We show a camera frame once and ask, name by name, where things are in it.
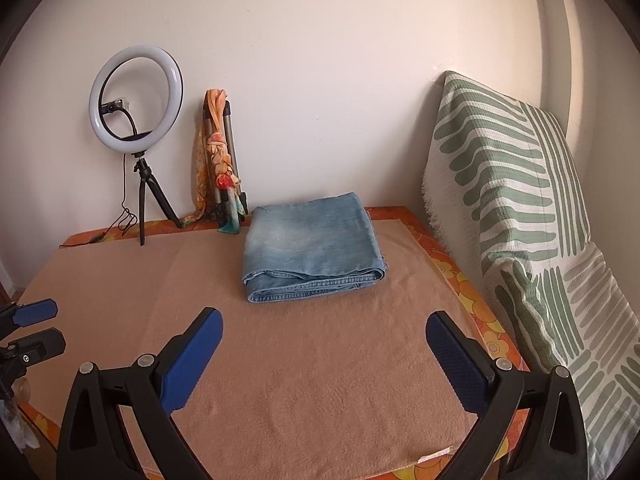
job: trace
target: tripod leg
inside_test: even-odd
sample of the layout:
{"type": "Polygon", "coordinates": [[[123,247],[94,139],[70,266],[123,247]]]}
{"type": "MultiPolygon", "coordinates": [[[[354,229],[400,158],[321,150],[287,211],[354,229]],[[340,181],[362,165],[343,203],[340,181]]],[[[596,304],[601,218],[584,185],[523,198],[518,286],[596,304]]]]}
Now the tripod leg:
{"type": "Polygon", "coordinates": [[[152,174],[150,174],[146,183],[148,184],[151,193],[153,193],[154,197],[156,197],[156,200],[158,201],[158,204],[160,206],[160,209],[162,209],[164,216],[171,220],[171,222],[173,222],[178,229],[181,229],[182,224],[180,223],[180,219],[176,216],[173,208],[171,207],[171,204],[169,204],[169,201],[164,196],[164,193],[162,192],[160,184],[158,184],[156,178],[152,174]]]}
{"type": "Polygon", "coordinates": [[[145,244],[145,181],[140,179],[138,219],[140,220],[140,245],[145,244]]]}

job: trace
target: textured blue pad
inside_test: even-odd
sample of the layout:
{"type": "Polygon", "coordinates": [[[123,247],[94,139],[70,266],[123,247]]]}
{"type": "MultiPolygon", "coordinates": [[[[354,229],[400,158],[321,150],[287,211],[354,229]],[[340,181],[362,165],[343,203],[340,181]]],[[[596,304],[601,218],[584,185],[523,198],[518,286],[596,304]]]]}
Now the textured blue pad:
{"type": "Polygon", "coordinates": [[[169,415],[189,400],[222,339],[222,314],[212,310],[162,378],[160,403],[169,415]]]}
{"type": "Polygon", "coordinates": [[[483,415],[488,406],[488,383],[462,343],[443,322],[440,314],[429,316],[427,343],[436,356],[460,404],[469,413],[483,415]]]}
{"type": "Polygon", "coordinates": [[[17,326],[29,326],[56,317],[57,314],[58,306],[55,301],[49,298],[18,307],[13,320],[17,326]]]}

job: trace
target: power cord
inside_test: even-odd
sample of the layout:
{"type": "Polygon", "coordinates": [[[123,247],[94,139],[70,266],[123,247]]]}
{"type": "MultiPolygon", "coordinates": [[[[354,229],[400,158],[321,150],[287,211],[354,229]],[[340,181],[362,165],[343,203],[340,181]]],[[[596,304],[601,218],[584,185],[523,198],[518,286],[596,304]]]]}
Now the power cord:
{"type": "MultiPolygon", "coordinates": [[[[133,118],[131,117],[131,114],[124,108],[120,108],[120,107],[115,108],[114,111],[119,111],[126,115],[127,119],[129,120],[129,123],[131,124],[131,129],[133,131],[132,134],[137,135],[138,130],[136,128],[135,123],[133,122],[133,118]]],[[[135,224],[138,223],[138,217],[134,213],[132,213],[128,207],[124,205],[125,200],[127,199],[127,173],[126,173],[126,167],[125,167],[126,158],[127,158],[127,155],[126,153],[124,153],[122,155],[122,202],[120,203],[120,206],[122,207],[122,213],[120,213],[120,215],[113,221],[113,223],[107,228],[106,231],[103,231],[100,234],[94,235],[88,242],[82,242],[80,244],[69,244],[69,245],[62,244],[59,247],[78,247],[82,245],[97,244],[98,242],[101,242],[102,240],[104,240],[104,237],[111,230],[111,228],[116,224],[118,224],[118,231],[120,231],[122,233],[122,236],[124,236],[129,229],[131,229],[135,224]]]]}

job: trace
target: silver screw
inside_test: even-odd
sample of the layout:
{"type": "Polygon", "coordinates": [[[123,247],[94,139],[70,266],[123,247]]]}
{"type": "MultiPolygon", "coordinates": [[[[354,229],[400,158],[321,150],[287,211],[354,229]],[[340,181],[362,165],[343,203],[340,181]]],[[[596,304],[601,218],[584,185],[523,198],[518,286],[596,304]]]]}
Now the silver screw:
{"type": "Polygon", "coordinates": [[[91,370],[94,369],[94,364],[93,363],[82,363],[80,365],[80,373],[81,374],[88,374],[91,370]]]}
{"type": "Polygon", "coordinates": [[[144,354],[138,358],[138,366],[146,368],[154,363],[154,357],[151,354],[144,354]]]}
{"type": "Polygon", "coordinates": [[[558,374],[563,379],[566,379],[569,376],[569,370],[567,370],[563,366],[557,366],[556,367],[556,374],[558,374]]]}
{"type": "Polygon", "coordinates": [[[505,372],[513,368],[513,364],[506,357],[500,357],[495,360],[495,365],[505,372]]]}

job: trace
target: blue gripper pad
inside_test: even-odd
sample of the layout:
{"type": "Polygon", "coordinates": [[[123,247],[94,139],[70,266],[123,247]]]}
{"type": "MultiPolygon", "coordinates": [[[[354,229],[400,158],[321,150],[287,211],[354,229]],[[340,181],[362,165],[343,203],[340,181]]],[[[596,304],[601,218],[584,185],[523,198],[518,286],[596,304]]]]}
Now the blue gripper pad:
{"type": "Polygon", "coordinates": [[[472,340],[444,312],[429,316],[426,336],[462,407],[466,412],[483,415],[489,401],[489,379],[469,355],[469,348],[465,348],[472,340]]]}
{"type": "Polygon", "coordinates": [[[222,314],[205,308],[184,334],[175,336],[158,355],[160,403],[167,415],[180,410],[222,339],[222,314]]]}
{"type": "Polygon", "coordinates": [[[13,320],[17,326],[29,326],[56,317],[57,314],[58,306],[49,298],[18,307],[13,320]]]}

